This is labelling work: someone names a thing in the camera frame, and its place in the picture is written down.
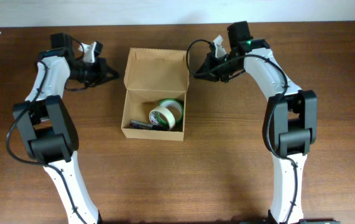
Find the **white masking tape roll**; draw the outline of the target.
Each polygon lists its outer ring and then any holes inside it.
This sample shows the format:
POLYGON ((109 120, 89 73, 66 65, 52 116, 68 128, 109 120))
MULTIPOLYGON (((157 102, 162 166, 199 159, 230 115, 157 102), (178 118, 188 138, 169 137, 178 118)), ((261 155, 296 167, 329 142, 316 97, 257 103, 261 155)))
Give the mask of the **white masking tape roll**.
POLYGON ((172 112, 163 106, 157 106, 149 113, 149 120, 151 124, 162 126, 171 131, 175 125, 176 120, 172 112))

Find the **green tape roll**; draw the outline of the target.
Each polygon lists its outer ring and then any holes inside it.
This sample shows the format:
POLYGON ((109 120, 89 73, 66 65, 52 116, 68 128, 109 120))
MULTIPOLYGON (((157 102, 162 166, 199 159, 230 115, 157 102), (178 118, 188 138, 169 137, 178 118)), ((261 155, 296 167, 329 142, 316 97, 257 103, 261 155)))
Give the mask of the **green tape roll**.
POLYGON ((181 104, 180 101, 173 99, 173 98, 167 98, 162 100, 158 106, 163 106, 166 107, 167 109, 169 109, 172 114, 175 117, 176 120, 176 126, 178 126, 182 121, 183 121, 183 112, 184 112, 184 108, 183 105, 181 104))

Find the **brown cardboard box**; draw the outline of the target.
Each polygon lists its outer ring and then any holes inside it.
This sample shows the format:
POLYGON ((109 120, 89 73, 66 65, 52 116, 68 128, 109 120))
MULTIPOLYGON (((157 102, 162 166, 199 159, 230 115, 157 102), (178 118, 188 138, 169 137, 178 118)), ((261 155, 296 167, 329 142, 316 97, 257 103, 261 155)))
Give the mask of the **brown cardboard box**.
POLYGON ((126 138, 183 141, 185 100, 189 86, 184 50, 131 48, 124 84, 126 97, 121 130, 126 138), (150 123, 150 112, 165 99, 178 101, 183 110, 168 107, 176 120, 170 131, 137 129, 131 121, 150 123))

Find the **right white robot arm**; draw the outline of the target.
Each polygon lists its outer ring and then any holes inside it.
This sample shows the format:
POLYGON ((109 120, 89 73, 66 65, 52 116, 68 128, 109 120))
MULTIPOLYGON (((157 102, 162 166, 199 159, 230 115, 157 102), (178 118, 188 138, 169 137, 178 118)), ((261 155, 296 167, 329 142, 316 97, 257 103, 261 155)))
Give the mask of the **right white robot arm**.
POLYGON ((262 136, 274 166, 271 223, 302 223, 303 168, 316 140, 317 96, 294 84, 277 63, 269 43, 255 39, 246 21, 227 28, 230 52, 217 37, 208 42, 210 52, 197 71, 197 79, 229 82, 246 72, 267 100, 262 136))

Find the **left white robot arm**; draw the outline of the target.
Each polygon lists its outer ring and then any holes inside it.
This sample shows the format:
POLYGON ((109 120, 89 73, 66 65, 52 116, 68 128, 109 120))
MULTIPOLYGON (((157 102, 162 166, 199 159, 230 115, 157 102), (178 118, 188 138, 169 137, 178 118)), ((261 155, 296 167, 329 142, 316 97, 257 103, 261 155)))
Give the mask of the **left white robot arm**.
POLYGON ((69 223, 101 223, 78 165, 79 138, 63 102, 70 80, 87 90, 118 78, 100 56, 103 45, 84 44, 66 33, 50 36, 51 48, 37 58, 37 76, 27 98, 12 108, 6 136, 8 154, 23 164, 41 166, 50 176, 69 223))

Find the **black and white marker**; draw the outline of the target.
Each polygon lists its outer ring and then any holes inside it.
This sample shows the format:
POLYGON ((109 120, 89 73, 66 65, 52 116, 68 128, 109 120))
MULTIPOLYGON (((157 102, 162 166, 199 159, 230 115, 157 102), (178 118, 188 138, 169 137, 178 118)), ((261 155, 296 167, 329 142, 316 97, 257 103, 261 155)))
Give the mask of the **black and white marker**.
POLYGON ((155 124, 145 123, 138 120, 130 120, 130 127, 134 129, 146 129, 146 130, 155 130, 155 131, 166 131, 167 128, 155 124))

